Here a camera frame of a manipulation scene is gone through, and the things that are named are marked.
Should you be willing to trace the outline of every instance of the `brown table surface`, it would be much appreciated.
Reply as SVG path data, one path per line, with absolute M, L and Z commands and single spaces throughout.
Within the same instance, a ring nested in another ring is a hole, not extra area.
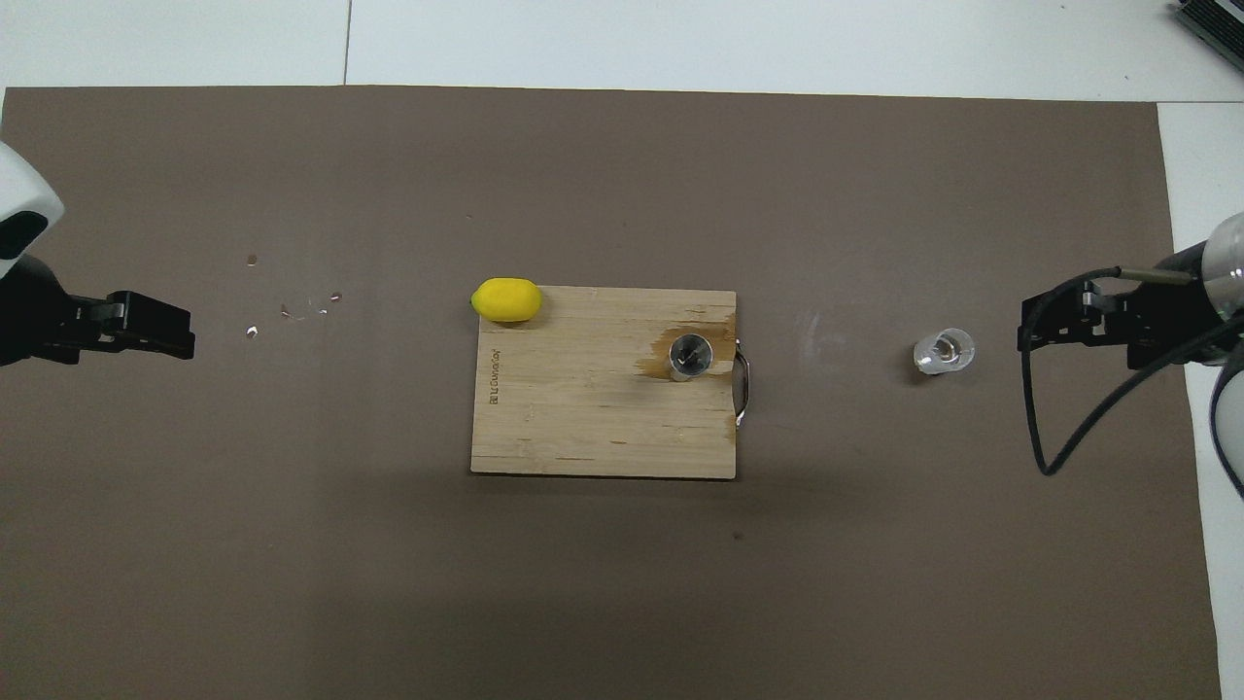
M 1181 373 L 1045 479 L 1014 352 L 1169 251 L 1153 104 L 40 88 L 2 138 L 65 287 L 199 336 L 0 371 L 7 696 L 1218 695 Z M 738 290 L 739 479 L 470 475 L 493 275 Z M 1054 443 L 1127 371 L 1036 374 Z

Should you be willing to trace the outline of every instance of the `white floor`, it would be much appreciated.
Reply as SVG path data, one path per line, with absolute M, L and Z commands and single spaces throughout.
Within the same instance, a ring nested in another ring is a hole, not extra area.
M 1183 247 L 1244 209 L 1244 72 L 1178 26 L 1173 5 L 0 0 L 0 88 L 348 82 L 1153 101 Z M 1244 700 L 1244 504 L 1208 441 L 1213 371 L 1187 374 L 1223 696 Z

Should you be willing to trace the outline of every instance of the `stainless steel cup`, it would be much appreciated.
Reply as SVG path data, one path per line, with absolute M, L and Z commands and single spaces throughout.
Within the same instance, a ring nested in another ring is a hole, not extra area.
M 669 377 L 687 382 L 708 372 L 713 364 L 713 346 L 703 336 L 688 332 L 669 346 Z

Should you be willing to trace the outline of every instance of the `engraved logo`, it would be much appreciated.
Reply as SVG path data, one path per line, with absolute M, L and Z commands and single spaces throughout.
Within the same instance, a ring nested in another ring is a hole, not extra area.
M 488 382 L 488 403 L 496 405 L 500 399 L 501 352 L 493 348 L 493 377 Z

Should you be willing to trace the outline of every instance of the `yellow lemon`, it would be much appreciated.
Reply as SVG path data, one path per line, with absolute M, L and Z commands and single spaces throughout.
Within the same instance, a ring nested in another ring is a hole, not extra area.
M 470 305 L 490 321 L 525 321 L 540 310 L 540 287 L 530 279 L 494 276 L 470 295 Z

